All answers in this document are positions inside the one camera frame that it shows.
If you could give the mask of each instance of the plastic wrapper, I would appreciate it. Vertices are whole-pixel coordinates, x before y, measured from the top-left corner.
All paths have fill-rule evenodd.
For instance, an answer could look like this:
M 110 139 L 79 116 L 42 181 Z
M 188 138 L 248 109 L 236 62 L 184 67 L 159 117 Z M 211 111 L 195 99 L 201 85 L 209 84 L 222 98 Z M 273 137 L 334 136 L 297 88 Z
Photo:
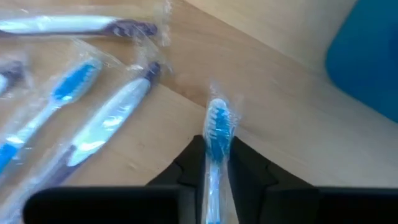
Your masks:
M 231 142 L 240 115 L 213 83 L 208 101 L 203 137 L 206 142 L 205 192 L 203 197 L 202 223 L 228 223 L 227 192 L 230 189 L 227 163 Z
M 2 10 L 0 37 L 148 35 L 168 45 L 170 5 L 168 0 L 156 0 L 138 5 Z
M 112 85 L 109 82 L 102 86 L 94 85 L 99 99 L 90 106 L 90 115 L 74 125 L 73 131 L 63 132 L 64 137 L 59 138 L 59 142 L 32 166 L 18 187 L 6 195 L 0 207 L 1 223 L 18 223 L 22 206 L 33 193 L 64 183 L 93 154 L 99 152 L 133 114 L 166 64 L 156 46 L 148 38 L 144 39 L 136 50 L 147 52 L 147 60 L 138 60 L 135 66 L 123 65 L 122 70 L 115 69 L 120 69 L 120 63 L 108 68 L 112 70 L 113 77 L 120 77 L 112 80 Z
M 34 88 L 29 63 L 28 46 L 22 44 L 2 47 L 0 54 L 0 114 L 13 111 L 19 100 Z M 2 119 L 0 119 L 0 126 L 4 125 Z
M 33 88 L 29 71 L 29 49 L 2 52 L 0 55 L 0 100 L 7 100 Z

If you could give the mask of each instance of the clear plastic packaging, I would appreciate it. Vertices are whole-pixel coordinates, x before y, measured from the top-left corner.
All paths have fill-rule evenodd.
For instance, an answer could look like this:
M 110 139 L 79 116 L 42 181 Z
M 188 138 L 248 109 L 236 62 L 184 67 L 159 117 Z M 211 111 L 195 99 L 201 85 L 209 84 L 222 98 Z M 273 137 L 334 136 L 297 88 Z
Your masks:
M 15 100 L 33 89 L 29 48 L 25 44 L 0 42 L 0 113 L 10 110 Z
M 228 223 L 226 220 L 228 181 L 227 163 L 231 142 L 238 126 L 240 115 L 228 99 L 219 91 L 216 83 L 211 85 L 203 137 L 206 142 L 205 192 L 203 197 L 202 223 Z
M 73 133 L 92 107 L 100 105 L 101 97 L 91 96 L 91 85 L 125 70 L 114 57 L 79 40 L 35 43 L 32 51 L 32 75 L 38 85 L 1 132 L 0 202 L 55 141 Z
M 0 55 L 0 99 L 10 99 L 33 88 L 28 50 L 12 50 Z
M 148 35 L 168 45 L 170 5 L 168 0 L 156 0 L 137 5 L 2 10 L 0 37 Z
M 6 195 L 0 207 L 1 223 L 17 223 L 21 219 L 24 202 L 33 193 L 64 183 L 133 114 L 164 72 L 166 65 L 164 58 L 148 38 L 140 41 L 136 50 L 147 52 L 146 60 L 141 57 L 134 66 L 122 65 L 122 70 L 119 71 L 113 69 L 112 76 L 118 77 L 118 80 L 113 82 L 111 88 L 109 83 L 94 86 L 101 103 L 97 99 L 97 103 L 90 107 L 90 115 L 80 119 L 78 127 L 75 126 L 73 131 L 63 132 L 64 137 L 32 166 L 18 187 Z

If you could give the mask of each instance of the blue toothbrush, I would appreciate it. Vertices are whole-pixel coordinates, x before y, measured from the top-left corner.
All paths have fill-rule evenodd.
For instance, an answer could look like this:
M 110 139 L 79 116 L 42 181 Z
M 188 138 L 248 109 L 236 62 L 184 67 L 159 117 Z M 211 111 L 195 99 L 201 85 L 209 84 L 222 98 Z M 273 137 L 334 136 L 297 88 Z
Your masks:
M 33 193 L 60 185 L 96 154 L 133 114 L 160 75 L 160 69 L 158 62 L 151 62 L 140 77 L 126 83 L 104 103 L 75 134 L 67 149 L 40 162 L 33 177 L 25 180 L 3 202 L 0 223 L 19 223 L 22 206 Z
M 211 100 L 208 105 L 204 126 L 206 157 L 209 160 L 208 195 L 206 223 L 221 224 L 220 180 L 223 176 L 223 163 L 229 157 L 234 128 L 228 104 L 220 98 Z
M 102 61 L 90 58 L 67 73 L 51 93 L 47 106 L 16 134 L 9 136 L 0 147 L 0 174 L 51 115 L 61 107 L 79 100 L 90 89 L 102 66 Z

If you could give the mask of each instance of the wooden surface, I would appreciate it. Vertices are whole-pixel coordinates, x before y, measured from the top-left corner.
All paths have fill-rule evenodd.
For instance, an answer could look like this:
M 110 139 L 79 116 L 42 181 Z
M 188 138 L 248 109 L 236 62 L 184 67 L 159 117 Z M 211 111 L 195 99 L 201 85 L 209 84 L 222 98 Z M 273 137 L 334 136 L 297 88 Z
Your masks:
M 398 125 L 339 91 L 322 69 L 354 0 L 188 2 L 173 3 L 172 46 L 165 51 L 175 76 L 154 88 L 69 184 L 144 184 L 155 177 L 201 133 L 213 79 L 229 95 L 244 96 L 238 136 L 289 172 L 314 185 L 398 187 Z M 131 44 L 90 43 L 128 62 Z

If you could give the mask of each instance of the blue bristles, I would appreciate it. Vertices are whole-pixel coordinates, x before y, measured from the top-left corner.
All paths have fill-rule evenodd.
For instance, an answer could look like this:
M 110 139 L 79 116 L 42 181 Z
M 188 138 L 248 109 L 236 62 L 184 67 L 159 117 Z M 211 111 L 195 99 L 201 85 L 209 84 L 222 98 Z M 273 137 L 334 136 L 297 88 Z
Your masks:
M 206 153 L 213 162 L 221 163 L 225 157 L 229 156 L 232 138 L 230 114 L 225 101 L 214 99 L 210 102 L 205 135 L 208 145 Z
M 70 71 L 52 92 L 52 99 L 57 102 L 71 103 L 91 87 L 100 70 L 102 63 L 98 59 L 91 59 Z

